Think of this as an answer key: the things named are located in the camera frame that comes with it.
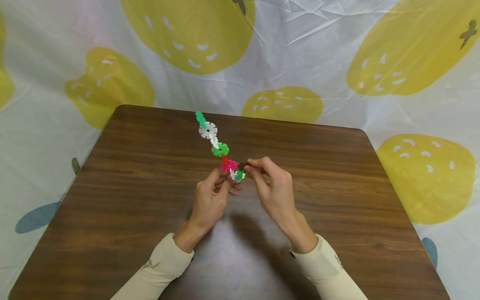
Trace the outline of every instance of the forearm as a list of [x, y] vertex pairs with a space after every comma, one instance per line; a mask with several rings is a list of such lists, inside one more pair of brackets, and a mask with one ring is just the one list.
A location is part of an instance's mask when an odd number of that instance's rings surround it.
[[150, 260], [140, 268], [130, 280], [113, 296], [113, 300], [157, 300], [164, 289], [174, 279], [180, 277], [190, 264], [196, 245], [196, 235], [179, 230], [180, 247], [176, 245], [172, 233], [168, 234], [155, 247]]
[[314, 234], [302, 214], [296, 212], [294, 218], [278, 222], [278, 226], [291, 241], [291, 253], [322, 300], [367, 299], [346, 273], [330, 244]]

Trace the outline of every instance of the cream sleeve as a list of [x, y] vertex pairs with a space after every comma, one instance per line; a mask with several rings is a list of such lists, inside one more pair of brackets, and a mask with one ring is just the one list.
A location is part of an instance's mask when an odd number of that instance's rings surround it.
[[192, 261], [194, 252], [185, 253], [169, 233], [155, 247], [150, 260], [111, 298], [112, 300], [157, 300]]
[[293, 246], [290, 246], [290, 252], [305, 276], [315, 285], [322, 300], [366, 300], [367, 297], [343, 269], [330, 244], [318, 234], [316, 236], [318, 243], [311, 252], [298, 253]]

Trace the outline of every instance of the wooden table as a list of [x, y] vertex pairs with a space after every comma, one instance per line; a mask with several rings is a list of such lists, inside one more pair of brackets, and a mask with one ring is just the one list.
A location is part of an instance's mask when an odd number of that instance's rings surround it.
[[[370, 300], [448, 299], [367, 135], [205, 114], [238, 162], [290, 172], [298, 209]], [[189, 216], [220, 163], [193, 112], [120, 106], [43, 235], [10, 299], [109, 299]], [[161, 299], [318, 299], [288, 240], [243, 182]]]

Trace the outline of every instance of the yellow lemon pattern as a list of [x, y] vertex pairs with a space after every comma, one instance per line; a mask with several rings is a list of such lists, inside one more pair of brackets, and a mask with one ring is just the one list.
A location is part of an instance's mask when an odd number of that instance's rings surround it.
[[320, 96], [300, 86], [265, 90], [251, 96], [243, 105], [244, 117], [313, 123], [323, 110]]
[[163, 59], [195, 74], [221, 71], [245, 53], [253, 0], [122, 0], [139, 38]]
[[445, 222], [467, 206], [475, 159], [462, 145], [423, 134], [388, 138], [377, 155], [410, 220]]
[[3, 60], [1, 57], [4, 40], [5, 26], [3, 25], [3, 17], [0, 12], [0, 109], [7, 103], [8, 99], [13, 94], [13, 82], [3, 67]]
[[402, 0], [365, 37], [347, 83], [368, 96], [417, 93], [472, 48], [478, 21], [480, 1]]
[[97, 47], [86, 55], [85, 74], [65, 83], [65, 92], [85, 120], [102, 129], [121, 104], [152, 106], [155, 100], [148, 78], [125, 56]]

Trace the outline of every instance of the fabric backdrop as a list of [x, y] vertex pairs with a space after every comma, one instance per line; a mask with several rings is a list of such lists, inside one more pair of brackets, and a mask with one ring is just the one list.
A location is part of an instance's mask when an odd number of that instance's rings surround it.
[[124, 103], [365, 130], [451, 298], [478, 299], [479, 1], [0, 0], [0, 15], [0, 299]]

